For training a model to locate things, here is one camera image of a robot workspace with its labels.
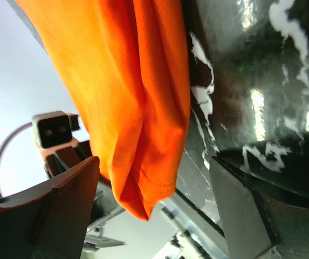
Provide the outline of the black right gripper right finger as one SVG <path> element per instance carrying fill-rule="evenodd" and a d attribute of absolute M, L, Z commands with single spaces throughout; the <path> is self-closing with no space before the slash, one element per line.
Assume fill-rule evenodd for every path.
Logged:
<path fill-rule="evenodd" d="M 309 258 L 309 198 L 217 156 L 210 178 L 229 258 Z"/>

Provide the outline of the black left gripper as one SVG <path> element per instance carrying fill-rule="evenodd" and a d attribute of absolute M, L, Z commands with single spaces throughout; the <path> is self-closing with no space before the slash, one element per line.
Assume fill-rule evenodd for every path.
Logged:
<path fill-rule="evenodd" d="M 48 178 L 53 178 L 91 156 L 92 152 L 88 140 L 69 144 L 66 147 L 55 147 L 51 154 L 44 155 L 46 175 Z"/>

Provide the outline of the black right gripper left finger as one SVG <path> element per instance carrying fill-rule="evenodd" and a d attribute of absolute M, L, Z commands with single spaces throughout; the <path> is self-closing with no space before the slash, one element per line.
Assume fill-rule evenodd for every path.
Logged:
<path fill-rule="evenodd" d="M 0 258 L 80 258 L 99 159 L 0 199 Z"/>

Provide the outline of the orange t shirt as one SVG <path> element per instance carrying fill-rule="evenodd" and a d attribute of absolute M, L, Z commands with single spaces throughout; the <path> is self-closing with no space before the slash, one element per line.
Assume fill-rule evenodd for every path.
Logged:
<path fill-rule="evenodd" d="M 180 1 L 19 1 L 118 203 L 148 220 L 175 192 L 190 116 Z"/>

